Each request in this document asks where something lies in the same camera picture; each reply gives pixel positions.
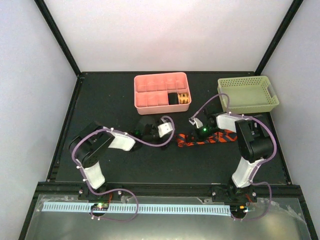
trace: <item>wire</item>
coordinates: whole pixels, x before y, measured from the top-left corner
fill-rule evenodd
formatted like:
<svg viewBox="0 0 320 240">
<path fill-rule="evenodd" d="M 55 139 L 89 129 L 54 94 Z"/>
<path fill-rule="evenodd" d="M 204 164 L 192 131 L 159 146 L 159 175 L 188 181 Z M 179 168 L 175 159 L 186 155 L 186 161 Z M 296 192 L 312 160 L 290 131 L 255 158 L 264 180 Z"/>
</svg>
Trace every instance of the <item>wire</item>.
<svg viewBox="0 0 320 240">
<path fill-rule="evenodd" d="M 251 182 L 251 184 L 252 184 L 253 186 L 259 186 L 259 185 L 267 185 L 267 186 L 268 186 L 268 189 L 269 189 L 269 203 L 268 203 L 268 207 L 266 208 L 266 210 L 264 211 L 264 213 L 261 214 L 260 216 L 257 216 L 257 217 L 254 217 L 254 218 L 249 218 L 249 219 L 237 218 L 237 217 L 235 217 L 235 216 L 231 213 L 231 217 L 232 217 L 234 220 L 238 220 L 238 221 L 242 221 L 242 222 L 259 220 L 259 219 L 263 218 L 263 217 L 269 212 L 269 210 L 270 210 L 271 201 L 272 201 L 272 190 L 271 190 L 270 184 L 267 183 L 266 181 L 262 181 L 262 182 L 258 182 L 258 183 Z"/>
<path fill-rule="evenodd" d="M 196 111 L 195 114 L 194 114 L 190 119 L 192 120 L 193 118 L 195 118 L 195 117 L 200 113 L 200 111 L 201 111 L 210 101 L 212 101 L 212 100 L 215 99 L 216 97 L 222 96 L 222 95 L 226 96 L 226 98 L 227 98 L 226 112 L 228 113 L 228 111 L 229 111 L 229 106 L 230 106 L 230 97 L 229 97 L 226 93 L 218 93 L 218 94 L 214 95 L 213 97 L 211 97 L 208 101 L 206 101 L 205 104 L 203 104 L 202 107 L 200 107 L 200 109 L 199 109 L 198 111 Z M 256 123 L 260 124 L 260 126 L 263 127 L 263 128 L 266 130 L 266 132 L 269 134 L 270 139 L 271 139 L 271 141 L 272 141 L 272 144 L 273 144 L 273 152 L 272 152 L 271 156 L 268 157 L 268 158 L 265 159 L 265 160 L 262 160 L 261 162 L 259 162 L 259 163 L 254 167 L 254 169 L 252 170 L 252 172 L 251 172 L 251 174 L 250 174 L 250 176 L 249 176 L 249 179 L 252 180 L 253 177 L 256 175 L 259 167 L 260 167 L 262 164 L 265 164 L 265 163 L 269 162 L 270 160 L 272 160 L 272 159 L 275 157 L 275 155 L 277 154 L 277 141 L 276 141 L 274 135 L 272 134 L 272 132 L 270 131 L 270 129 L 269 129 L 262 121 L 260 121 L 259 119 L 256 119 L 256 118 L 253 117 L 253 116 L 239 115 L 239 114 L 234 114 L 234 113 L 231 113 L 231 112 L 229 112 L 228 114 L 229 114 L 230 116 L 234 116 L 234 117 L 237 117 L 237 118 L 250 119 L 250 120 L 253 120 L 253 121 L 255 121 Z"/>
<path fill-rule="evenodd" d="M 90 133 L 89 135 L 85 136 L 85 137 L 74 147 L 74 149 L 73 149 L 73 151 L 72 151 L 72 154 L 71 154 L 71 158 L 72 158 L 72 160 L 75 162 L 75 164 L 77 165 L 77 168 L 80 169 L 81 175 L 82 175 L 83 179 L 85 179 L 85 183 L 86 183 L 86 185 L 88 186 L 88 189 L 90 190 L 90 192 L 91 192 L 92 194 L 97 195 L 97 196 L 101 196 L 101 195 L 109 194 L 109 193 L 112 193 L 112 192 L 115 192 L 115 191 L 123 191 L 123 192 L 127 192 L 127 193 L 131 194 L 132 197 L 134 198 L 135 202 L 136 202 L 136 210 L 135 210 L 135 213 L 134 213 L 133 216 L 132 216 L 131 218 L 129 218 L 129 219 L 126 219 L 126 220 L 118 220 L 118 219 L 113 219 L 113 218 L 108 218 L 108 217 L 96 217 L 96 216 L 93 215 L 93 211 L 91 211 L 91 217 L 92 217 L 92 218 L 98 218 L 99 220 L 100 220 L 100 219 L 109 220 L 109 221 L 119 222 L 119 223 L 129 222 L 129 221 L 133 220 L 133 219 L 137 216 L 138 210 L 139 210 L 139 202 L 138 202 L 138 199 L 137 199 L 136 195 L 135 195 L 133 192 L 131 192 L 130 190 L 124 189 L 124 188 L 111 189 L 111 190 L 108 190 L 108 191 L 105 191 L 105 192 L 95 192 L 95 191 L 92 189 L 89 181 L 86 179 L 86 174 L 85 174 L 85 172 L 84 172 L 84 170 L 83 170 L 83 166 L 82 166 L 81 162 L 80 162 L 78 159 L 76 159 L 76 152 L 77 152 L 78 148 L 79 148 L 79 147 L 81 146 L 81 144 L 83 144 L 86 140 L 88 140 L 88 139 L 91 138 L 92 136 L 97 135 L 98 133 L 101 133 L 101 132 L 108 132 L 108 133 L 115 132 L 115 133 L 117 133 L 117 134 L 121 134 L 121 135 L 124 135 L 124 136 L 128 136 L 129 138 L 132 138 L 132 139 L 134 139 L 134 140 L 136 140 L 136 141 L 138 141 L 138 142 L 140 142 L 140 143 L 142 143 L 142 144 L 145 144 L 145 145 L 147 145 L 147 146 L 150 146 L 150 147 L 162 147 L 162 146 L 165 146 L 165 145 L 167 145 L 167 144 L 171 141 L 171 139 L 173 138 L 173 136 L 174 136 L 174 134 L 175 134 L 175 123 L 174 123 L 173 119 L 172 119 L 171 117 L 169 117 L 169 116 L 163 116 L 163 117 L 161 117 L 161 119 L 162 119 L 162 120 L 163 120 L 163 119 L 169 119 L 169 121 L 170 121 L 171 124 L 172 124 L 172 133 L 171 133 L 170 137 L 168 138 L 167 141 L 165 141 L 165 142 L 163 142 L 163 143 L 161 143 L 161 144 L 151 144 L 151 143 L 148 143 L 148 142 L 146 142 L 146 141 L 142 141 L 142 140 L 140 140 L 140 139 L 138 139 L 138 138 L 136 138 L 136 137 L 134 137 L 134 136 L 131 136 L 131 135 L 127 134 L 126 132 L 119 131 L 119 130 L 115 130 L 115 129 L 109 129 L 109 128 L 106 127 L 106 128 L 103 128 L 103 129 L 98 129 L 98 130 Z"/>
<path fill-rule="evenodd" d="M 108 205 L 110 205 L 111 200 L 112 200 L 112 192 L 109 194 L 109 201 L 108 201 Z"/>
<path fill-rule="evenodd" d="M 229 105 L 230 105 L 230 97 L 229 97 L 229 95 L 225 94 L 225 93 L 218 93 L 218 94 L 214 95 L 213 97 L 211 97 L 208 101 L 206 101 L 205 104 L 203 104 L 202 107 L 200 107 L 200 109 L 198 111 L 196 111 L 195 114 L 192 117 L 190 117 L 190 119 L 191 120 L 194 119 L 208 103 L 210 103 L 216 97 L 219 97 L 219 96 L 222 96 L 222 95 L 226 96 L 226 98 L 227 98 L 225 111 L 228 112 L 229 111 Z"/>
<path fill-rule="evenodd" d="M 226 112 L 228 113 L 229 112 L 229 106 L 230 106 L 230 98 L 227 94 L 225 93 L 219 93 L 219 94 L 216 94 L 214 95 L 213 97 L 211 97 L 208 101 L 205 102 L 205 104 L 202 105 L 202 107 L 200 107 L 200 109 L 198 111 L 196 111 L 196 113 L 190 118 L 191 120 L 193 118 L 195 118 L 199 113 L 200 111 L 211 101 L 213 100 L 214 98 L 218 97 L 218 96 L 221 96 L 221 95 L 225 95 L 227 97 L 227 104 L 226 104 Z M 241 221 L 253 221 L 253 220 L 258 220 L 260 218 L 262 218 L 263 216 L 265 216 L 269 209 L 270 209 L 270 206 L 271 206 L 271 200 L 272 200 L 272 190 L 271 190 L 271 187 L 269 185 L 269 183 L 267 183 L 266 181 L 262 181 L 262 182 L 258 182 L 258 183 L 253 183 L 252 182 L 252 179 L 254 178 L 254 176 L 256 175 L 259 167 L 262 165 L 262 164 L 265 164 L 267 162 L 269 162 L 270 160 L 272 160 L 275 155 L 277 154 L 277 141 L 273 135 L 273 133 L 271 132 L 271 130 L 262 122 L 260 121 L 259 119 L 256 119 L 255 117 L 253 116 L 246 116 L 246 115 L 238 115 L 238 114 L 233 114 L 231 112 L 228 113 L 230 116 L 234 116 L 234 117 L 237 117 L 237 118 L 246 118 L 246 119 L 250 119 L 250 120 L 253 120 L 255 121 L 256 123 L 260 124 L 261 127 L 263 127 L 266 132 L 269 134 L 270 136 L 270 139 L 272 141 L 272 144 L 273 144 L 273 152 L 271 154 L 270 157 L 268 157 L 267 159 L 265 160 L 262 160 L 261 162 L 259 162 L 255 167 L 254 169 L 252 170 L 251 174 L 249 175 L 249 180 L 251 180 L 251 184 L 253 186 L 259 186 L 259 185 L 267 185 L 268 188 L 269 188 L 269 204 L 268 204 L 268 207 L 266 209 L 266 211 L 259 217 L 255 217 L 255 218 L 251 218 L 251 219 L 241 219 L 241 218 L 236 218 L 232 215 L 231 213 L 231 217 L 234 219 L 234 220 L 241 220 Z"/>
<path fill-rule="evenodd" d="M 247 193 L 245 194 L 245 196 L 246 196 L 246 198 L 249 200 L 250 203 L 253 203 L 252 200 L 251 200 L 251 198 L 249 197 L 249 195 L 248 195 Z"/>
<path fill-rule="evenodd" d="M 272 144 L 273 144 L 273 152 L 271 154 L 270 157 L 268 157 L 267 159 L 265 160 L 262 160 L 261 162 L 259 162 L 255 167 L 254 169 L 252 170 L 250 176 L 249 176 L 249 180 L 252 180 L 253 177 L 256 175 L 259 167 L 262 165 L 262 164 L 265 164 L 267 162 L 269 162 L 270 160 L 272 160 L 275 155 L 277 154 L 277 141 L 275 139 L 275 136 L 272 134 L 271 130 L 267 127 L 267 125 L 265 125 L 262 121 L 260 121 L 259 119 L 256 119 L 255 117 L 253 116 L 246 116 L 246 115 L 238 115 L 238 114 L 229 114 L 230 116 L 234 116 L 234 117 L 238 117 L 238 118 L 246 118 L 246 119 L 251 119 L 253 121 L 255 121 L 256 123 L 260 124 L 261 127 L 263 127 L 266 132 L 269 134 L 270 136 L 270 139 L 272 141 Z"/>
<path fill-rule="evenodd" d="M 142 144 L 145 144 L 147 146 L 150 146 L 150 147 L 162 147 L 162 146 L 165 146 L 167 145 L 171 140 L 172 138 L 174 137 L 174 134 L 175 134 L 175 123 L 173 121 L 173 119 L 169 116 L 162 116 L 161 119 L 169 119 L 170 122 L 171 122 L 171 125 L 172 125 L 172 132 L 171 132 L 171 135 L 170 137 L 167 139 L 167 141 L 161 143 L 161 144 L 152 144 L 152 143 L 149 143 L 149 142 L 146 142 L 146 141 L 142 141 L 141 139 L 139 138 L 136 138 L 126 132 L 123 132 L 123 131 L 119 131 L 119 130 L 115 130 L 115 129 L 110 129 L 110 128 L 103 128 L 103 129 L 98 129 L 92 133 L 90 133 L 89 135 L 85 136 L 73 149 L 72 151 L 72 154 L 71 154 L 71 158 L 72 160 L 79 166 L 79 167 L 82 167 L 81 165 L 81 162 L 79 160 L 76 159 L 76 152 L 78 150 L 78 148 L 81 146 L 81 144 L 83 144 L 85 141 L 87 141 L 89 138 L 91 138 L 92 136 L 94 135 L 97 135 L 98 133 L 101 133 L 101 132 L 107 132 L 107 133 L 111 133 L 111 132 L 114 132 L 114 133 L 117 133 L 117 134 L 121 134 L 121 135 L 124 135 L 124 136 L 127 136 L 129 138 L 132 138 Z"/>
</svg>

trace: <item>pink cable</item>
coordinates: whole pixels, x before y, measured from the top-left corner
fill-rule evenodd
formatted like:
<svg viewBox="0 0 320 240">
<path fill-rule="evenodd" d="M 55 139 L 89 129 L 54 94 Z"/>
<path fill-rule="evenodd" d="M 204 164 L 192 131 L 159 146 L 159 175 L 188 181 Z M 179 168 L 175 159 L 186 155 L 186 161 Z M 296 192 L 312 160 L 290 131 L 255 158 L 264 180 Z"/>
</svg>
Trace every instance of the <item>pink cable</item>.
<svg viewBox="0 0 320 240">
<path fill-rule="evenodd" d="M 230 98 L 227 94 L 225 93 L 219 93 L 219 94 L 216 94 L 214 95 L 213 97 L 211 97 L 208 101 L 205 102 L 204 105 L 202 105 L 202 107 L 196 111 L 196 113 L 190 118 L 191 120 L 193 118 L 195 118 L 199 112 L 210 102 L 212 101 L 214 98 L 218 97 L 218 96 L 221 96 L 221 95 L 225 95 L 227 97 L 227 105 L 226 105 L 226 112 L 228 113 L 229 112 L 229 105 L 230 105 Z M 270 136 L 270 139 L 272 141 L 272 144 L 273 144 L 273 152 L 271 154 L 270 157 L 268 157 L 267 159 L 259 162 L 253 169 L 253 171 L 251 172 L 250 176 L 249 176 L 249 179 L 250 180 L 253 180 L 253 178 L 255 177 L 258 169 L 259 169 L 259 166 L 261 166 L 262 164 L 265 164 L 267 162 L 269 162 L 270 160 L 272 160 L 275 155 L 277 154 L 277 141 L 274 137 L 274 135 L 272 134 L 271 130 L 262 122 L 260 121 L 259 119 L 256 119 L 255 117 L 253 116 L 246 116 L 246 115 L 238 115 L 238 114 L 233 114 L 233 113 L 230 113 L 230 116 L 234 116 L 234 117 L 237 117 L 237 118 L 246 118 L 246 119 L 251 119 L 253 121 L 255 121 L 256 123 L 260 124 L 261 127 L 263 127 L 266 132 L 269 134 Z M 234 220 L 241 220 L 241 221 L 253 221 L 253 220 L 258 220 L 260 218 L 262 218 L 263 216 L 265 216 L 269 209 L 270 209 L 270 206 L 271 206 L 271 201 L 272 201 L 272 190 L 271 190 L 271 186 L 269 185 L 269 183 L 267 183 L 266 181 L 262 181 L 262 182 L 258 182 L 258 183 L 254 183 L 254 182 L 251 182 L 251 184 L 253 186 L 259 186 L 259 185 L 267 185 L 268 188 L 269 188 L 269 204 L 268 204 L 268 207 L 266 209 L 266 211 L 259 217 L 255 217 L 255 218 L 251 218 L 251 219 L 240 219 L 240 218 L 236 218 L 235 216 L 233 216 L 233 214 L 231 213 L 231 217 L 234 219 Z"/>
<path fill-rule="evenodd" d="M 75 164 L 79 167 L 80 172 L 81 172 L 81 175 L 82 175 L 83 179 L 85 179 L 85 183 L 86 183 L 86 185 L 88 186 L 88 189 L 90 190 L 91 193 L 93 193 L 94 195 L 97 195 L 97 196 L 101 196 L 101 195 L 109 194 L 109 193 L 112 193 L 112 192 L 115 192 L 115 191 L 124 191 L 124 192 L 127 192 L 127 193 L 131 194 L 132 197 L 134 198 L 135 202 L 136 202 L 136 210 L 135 210 L 135 213 L 134 213 L 133 216 L 132 216 L 131 218 L 129 218 L 129 219 L 126 219 L 126 220 L 118 220 L 118 219 L 113 219 L 113 218 L 108 218 L 108 217 L 98 217 L 99 219 L 109 220 L 109 221 L 114 221 L 114 222 L 119 222 L 119 223 L 129 222 L 129 221 L 133 220 L 133 219 L 137 216 L 138 211 L 139 211 L 139 202 L 138 202 L 138 199 L 137 199 L 136 195 L 135 195 L 132 191 L 127 190 L 127 189 L 124 189 L 124 188 L 111 189 L 111 190 L 108 190 L 108 191 L 105 191 L 105 192 L 95 192 L 95 191 L 92 189 L 89 181 L 86 179 L 86 174 L 85 174 L 85 172 L 84 172 L 84 170 L 83 170 L 83 166 L 82 166 L 81 162 L 80 162 L 78 159 L 76 159 L 76 152 L 77 152 L 78 148 L 81 146 L 81 144 L 83 144 L 83 143 L 84 143 L 85 141 L 87 141 L 89 138 L 91 138 L 92 136 L 94 136 L 94 135 L 96 135 L 96 134 L 98 134 L 98 133 L 101 133 L 101 132 L 108 132 L 108 133 L 110 133 L 110 132 L 115 132 L 115 133 L 118 133 L 118 134 L 122 134 L 122 135 L 128 136 L 128 137 L 130 137 L 130 138 L 132 138 L 132 139 L 134 139 L 134 140 L 136 140 L 136 141 L 138 141 L 138 142 L 140 142 L 140 143 L 142 143 L 142 144 L 145 144 L 145 145 L 147 145 L 147 146 L 150 146 L 150 147 L 162 147 L 162 146 L 165 146 L 165 145 L 167 145 L 167 144 L 171 141 L 171 139 L 173 138 L 173 136 L 174 136 L 174 134 L 175 134 L 175 123 L 174 123 L 173 119 L 172 119 L 171 117 L 169 117 L 169 116 L 163 116 L 161 119 L 162 119 L 162 120 L 163 120 L 163 119 L 169 119 L 170 122 L 171 122 L 171 124 L 172 124 L 172 133 L 171 133 L 169 139 L 168 139 L 167 141 L 161 143 L 161 144 L 148 143 L 148 142 L 142 141 L 142 140 L 140 140 L 140 139 L 138 139 L 138 138 L 136 138 L 136 137 L 134 137 L 134 136 L 131 136 L 131 135 L 127 134 L 126 132 L 119 131 L 119 130 L 111 130 L 111 129 L 109 129 L 109 128 L 103 128 L 103 129 L 98 129 L 98 130 L 90 133 L 89 135 L 85 136 L 85 137 L 74 147 L 74 149 L 73 149 L 73 151 L 72 151 L 72 154 L 71 154 L 71 158 L 72 158 L 72 160 L 75 162 Z"/>
</svg>

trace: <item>white wall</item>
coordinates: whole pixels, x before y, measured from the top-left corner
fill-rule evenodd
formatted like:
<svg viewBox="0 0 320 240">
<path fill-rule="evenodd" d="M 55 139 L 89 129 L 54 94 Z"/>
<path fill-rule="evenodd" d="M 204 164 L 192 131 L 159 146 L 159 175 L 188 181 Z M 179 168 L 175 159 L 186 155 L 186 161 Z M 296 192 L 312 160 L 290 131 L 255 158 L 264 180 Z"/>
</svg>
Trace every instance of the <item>white wall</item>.
<svg viewBox="0 0 320 240">
<path fill-rule="evenodd" d="M 320 2 L 304 1 L 263 75 L 280 105 L 272 116 L 292 181 L 320 236 Z"/>
<path fill-rule="evenodd" d="M 76 82 L 34 1 L 0 3 L 0 239 L 18 239 Z"/>
<path fill-rule="evenodd" d="M 45 0 L 81 71 L 255 71 L 292 0 Z"/>
</svg>

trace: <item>pink organizer tray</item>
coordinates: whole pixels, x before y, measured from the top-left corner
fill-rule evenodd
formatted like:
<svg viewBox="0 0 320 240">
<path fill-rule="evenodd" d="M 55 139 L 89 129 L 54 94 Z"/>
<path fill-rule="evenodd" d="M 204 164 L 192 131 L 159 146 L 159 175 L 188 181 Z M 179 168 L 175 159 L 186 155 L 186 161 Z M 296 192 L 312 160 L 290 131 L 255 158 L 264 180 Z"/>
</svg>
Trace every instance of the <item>pink organizer tray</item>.
<svg viewBox="0 0 320 240">
<path fill-rule="evenodd" d="M 169 105 L 168 94 L 188 93 L 189 101 Z M 191 95 L 184 72 L 138 75 L 134 78 L 134 106 L 140 115 L 185 112 Z"/>
</svg>

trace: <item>orange and black object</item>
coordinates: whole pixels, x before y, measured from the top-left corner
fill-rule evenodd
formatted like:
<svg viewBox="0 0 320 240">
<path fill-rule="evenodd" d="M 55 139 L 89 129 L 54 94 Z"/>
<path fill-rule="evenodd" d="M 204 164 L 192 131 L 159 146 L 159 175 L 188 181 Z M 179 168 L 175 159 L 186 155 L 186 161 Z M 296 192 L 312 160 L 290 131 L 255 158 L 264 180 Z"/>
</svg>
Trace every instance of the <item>orange and black object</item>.
<svg viewBox="0 0 320 240">
<path fill-rule="evenodd" d="M 188 136 L 183 133 L 180 133 L 176 136 L 176 141 L 178 143 L 178 146 L 181 148 L 191 147 L 195 145 L 203 145 L 203 144 L 235 142 L 236 140 L 237 140 L 237 133 L 229 130 L 217 131 L 204 140 L 199 140 L 194 136 Z"/>
</svg>

